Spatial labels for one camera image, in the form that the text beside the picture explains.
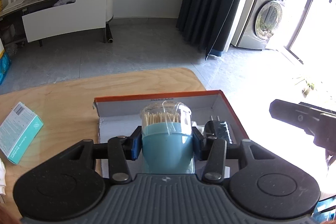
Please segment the person's right hand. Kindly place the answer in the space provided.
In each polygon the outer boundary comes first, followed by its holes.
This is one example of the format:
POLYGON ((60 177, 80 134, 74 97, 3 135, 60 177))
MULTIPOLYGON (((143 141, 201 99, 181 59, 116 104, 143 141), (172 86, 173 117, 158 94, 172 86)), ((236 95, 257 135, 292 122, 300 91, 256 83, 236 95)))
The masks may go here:
POLYGON ((333 164, 333 162, 335 162, 336 160, 335 152, 326 149, 325 157, 326 157, 326 165, 327 165, 327 168, 329 169, 330 166, 333 164))

